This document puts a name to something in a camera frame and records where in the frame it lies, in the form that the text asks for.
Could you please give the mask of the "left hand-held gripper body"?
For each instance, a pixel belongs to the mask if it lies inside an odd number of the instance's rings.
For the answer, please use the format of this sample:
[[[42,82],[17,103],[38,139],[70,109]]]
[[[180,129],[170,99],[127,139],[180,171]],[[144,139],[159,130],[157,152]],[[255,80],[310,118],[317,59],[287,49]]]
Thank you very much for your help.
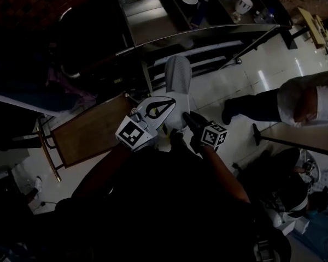
[[[157,136],[157,130],[151,128],[138,112],[125,116],[115,133],[116,138],[131,150],[140,150],[150,145]]]

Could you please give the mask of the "wooden pole with metal tip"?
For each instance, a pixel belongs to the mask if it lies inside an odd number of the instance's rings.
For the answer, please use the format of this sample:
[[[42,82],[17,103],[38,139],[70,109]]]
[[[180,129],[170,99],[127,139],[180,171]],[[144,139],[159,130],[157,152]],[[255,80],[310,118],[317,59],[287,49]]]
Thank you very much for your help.
[[[48,163],[49,163],[49,165],[50,165],[50,167],[51,167],[51,169],[52,169],[52,171],[53,171],[53,173],[54,173],[54,175],[55,175],[57,181],[58,181],[58,182],[61,182],[61,177],[60,177],[59,173],[57,172],[57,169],[56,169],[56,167],[54,166],[54,163],[53,163],[53,161],[52,161],[52,159],[51,159],[50,153],[49,153],[48,148],[47,148],[47,146],[46,146],[46,143],[45,143],[45,141],[44,141],[44,139],[43,139],[43,136],[42,136],[41,130],[40,130],[39,127],[36,127],[36,130],[37,130],[37,134],[38,134],[38,137],[39,137],[39,139],[40,139],[40,142],[41,142],[41,144],[42,144],[42,149],[43,149],[44,154],[45,154],[45,156],[46,156],[46,158],[47,158],[47,160],[48,160]]]

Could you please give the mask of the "wooden table with black legs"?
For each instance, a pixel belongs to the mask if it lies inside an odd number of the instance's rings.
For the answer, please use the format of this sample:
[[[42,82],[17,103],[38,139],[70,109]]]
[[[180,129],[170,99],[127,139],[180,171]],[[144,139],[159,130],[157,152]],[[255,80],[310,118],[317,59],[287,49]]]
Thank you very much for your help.
[[[328,126],[293,127],[276,123],[262,131],[253,124],[256,145],[267,140],[291,147],[302,148],[328,156]]]

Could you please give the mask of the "clear plastic bottles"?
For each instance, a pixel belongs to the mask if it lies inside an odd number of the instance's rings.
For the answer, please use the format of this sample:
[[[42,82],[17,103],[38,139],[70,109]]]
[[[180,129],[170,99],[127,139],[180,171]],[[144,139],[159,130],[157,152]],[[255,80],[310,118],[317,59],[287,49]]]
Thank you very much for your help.
[[[261,12],[256,12],[254,22],[257,24],[274,23],[274,8],[265,8]]]

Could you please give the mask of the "person's right forearm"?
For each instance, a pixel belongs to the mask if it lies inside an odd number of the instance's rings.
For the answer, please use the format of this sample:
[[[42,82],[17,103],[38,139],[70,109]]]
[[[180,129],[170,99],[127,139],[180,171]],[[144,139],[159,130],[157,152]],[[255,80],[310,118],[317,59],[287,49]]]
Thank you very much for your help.
[[[201,146],[200,154],[213,172],[215,180],[221,190],[241,202],[250,203],[249,197],[241,183],[236,179],[233,173],[229,171],[225,163],[211,146]]]

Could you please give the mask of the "black metal clothes rack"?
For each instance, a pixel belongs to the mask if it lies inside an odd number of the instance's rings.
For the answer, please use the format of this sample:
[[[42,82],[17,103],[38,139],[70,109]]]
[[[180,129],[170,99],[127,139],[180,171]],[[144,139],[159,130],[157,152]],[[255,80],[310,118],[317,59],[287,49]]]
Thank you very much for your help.
[[[48,124],[48,123],[50,122],[51,119],[52,119],[52,117],[50,117],[50,118],[46,118],[44,115],[41,115],[41,116],[38,117],[38,119],[37,119],[37,127],[39,127],[40,130],[41,130],[41,133],[42,133],[43,139],[44,139],[44,141],[45,141],[45,143],[46,143],[46,146],[47,146],[48,150],[57,149],[56,146],[52,146],[52,145],[50,145],[49,142],[48,142],[48,140],[52,138],[52,135],[46,135],[45,132],[44,132],[44,129],[43,129],[43,127],[44,127],[46,124]],[[61,168],[63,168],[64,165],[61,164],[61,165],[58,165],[58,166],[55,166],[55,167],[56,167],[57,172],[58,172],[58,170],[61,169]]]

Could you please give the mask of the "person's black clothing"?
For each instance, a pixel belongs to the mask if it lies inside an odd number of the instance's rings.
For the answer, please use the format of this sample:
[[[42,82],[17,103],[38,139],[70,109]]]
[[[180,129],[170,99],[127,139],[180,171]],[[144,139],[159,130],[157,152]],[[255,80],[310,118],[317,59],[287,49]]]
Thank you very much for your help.
[[[168,152],[132,152],[113,187],[61,200],[61,239],[90,246],[95,261],[289,262],[291,247],[262,210],[221,190],[213,172],[173,140]]]

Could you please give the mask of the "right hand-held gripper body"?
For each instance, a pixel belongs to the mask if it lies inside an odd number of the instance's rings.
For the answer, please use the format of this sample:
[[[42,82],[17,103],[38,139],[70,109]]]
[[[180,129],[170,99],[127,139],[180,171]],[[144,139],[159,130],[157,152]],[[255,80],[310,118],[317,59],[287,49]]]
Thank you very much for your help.
[[[226,136],[226,128],[214,121],[210,121],[194,131],[190,146],[196,154],[200,153],[201,146],[210,146],[214,151],[217,151],[218,147],[224,143]]]

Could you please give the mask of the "white grey sock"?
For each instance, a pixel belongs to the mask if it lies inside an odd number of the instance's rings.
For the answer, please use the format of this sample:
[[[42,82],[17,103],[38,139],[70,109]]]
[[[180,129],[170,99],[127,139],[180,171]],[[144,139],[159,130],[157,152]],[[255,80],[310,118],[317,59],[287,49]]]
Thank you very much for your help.
[[[190,112],[189,89],[191,79],[191,64],[186,57],[175,55],[167,60],[165,65],[165,95],[173,98],[176,102],[173,111],[165,120],[166,125],[170,128],[181,130],[186,127],[183,113]]]

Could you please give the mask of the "stainless steel kitchen counter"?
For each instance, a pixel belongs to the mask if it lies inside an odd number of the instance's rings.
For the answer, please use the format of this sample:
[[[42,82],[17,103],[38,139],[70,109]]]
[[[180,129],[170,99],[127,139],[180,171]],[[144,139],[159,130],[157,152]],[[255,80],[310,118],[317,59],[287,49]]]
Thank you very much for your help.
[[[276,34],[292,28],[279,0],[251,0],[245,14],[237,0],[90,0],[66,10],[58,21],[60,69],[81,81],[106,77],[151,90],[163,82],[166,61],[186,57],[193,75],[240,61]],[[257,11],[274,8],[274,23],[254,22]],[[191,50],[179,43],[192,39]]]

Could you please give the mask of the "white striped cup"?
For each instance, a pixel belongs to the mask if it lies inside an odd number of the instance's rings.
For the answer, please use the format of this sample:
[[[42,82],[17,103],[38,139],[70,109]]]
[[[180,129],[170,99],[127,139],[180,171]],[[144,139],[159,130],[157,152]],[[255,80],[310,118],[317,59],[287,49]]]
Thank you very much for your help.
[[[251,0],[237,0],[235,4],[235,11],[242,15],[247,13],[253,5],[254,4]]]

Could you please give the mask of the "white round dish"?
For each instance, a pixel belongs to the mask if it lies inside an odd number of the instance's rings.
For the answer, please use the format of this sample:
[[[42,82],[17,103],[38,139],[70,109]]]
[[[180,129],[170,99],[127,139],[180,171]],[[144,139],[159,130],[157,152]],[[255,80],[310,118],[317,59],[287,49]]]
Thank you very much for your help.
[[[328,172],[328,156],[324,154],[315,154],[314,159],[320,169],[321,172],[327,173]]]

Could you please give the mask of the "light wooden chair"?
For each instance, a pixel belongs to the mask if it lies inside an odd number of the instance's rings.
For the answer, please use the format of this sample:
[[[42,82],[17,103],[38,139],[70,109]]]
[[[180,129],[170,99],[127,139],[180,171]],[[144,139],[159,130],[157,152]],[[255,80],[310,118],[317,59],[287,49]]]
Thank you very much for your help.
[[[305,21],[306,27],[309,31],[309,34],[310,34],[316,48],[320,49],[320,48],[324,47],[326,45],[326,41],[325,41],[324,37],[322,36],[320,30],[318,30],[317,26],[315,25],[314,17],[311,15],[310,12],[308,12],[307,10],[305,10],[303,8],[298,7],[298,10]]]

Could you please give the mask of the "person's left forearm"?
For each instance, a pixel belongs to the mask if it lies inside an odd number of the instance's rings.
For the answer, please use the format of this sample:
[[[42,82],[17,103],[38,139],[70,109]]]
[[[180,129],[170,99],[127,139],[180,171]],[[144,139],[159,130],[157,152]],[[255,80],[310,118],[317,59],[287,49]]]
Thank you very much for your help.
[[[83,178],[72,198],[91,198],[113,187],[113,182],[122,166],[131,157],[132,151],[123,144],[116,145]]]

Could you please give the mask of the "blue-grey hanging garment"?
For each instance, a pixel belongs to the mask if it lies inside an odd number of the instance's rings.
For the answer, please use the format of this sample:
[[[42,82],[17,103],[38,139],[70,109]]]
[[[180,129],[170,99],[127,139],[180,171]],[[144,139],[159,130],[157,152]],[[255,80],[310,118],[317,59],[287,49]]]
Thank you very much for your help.
[[[48,112],[72,110],[81,96],[67,91],[63,75],[49,68],[31,78],[18,74],[0,75],[0,96]]]

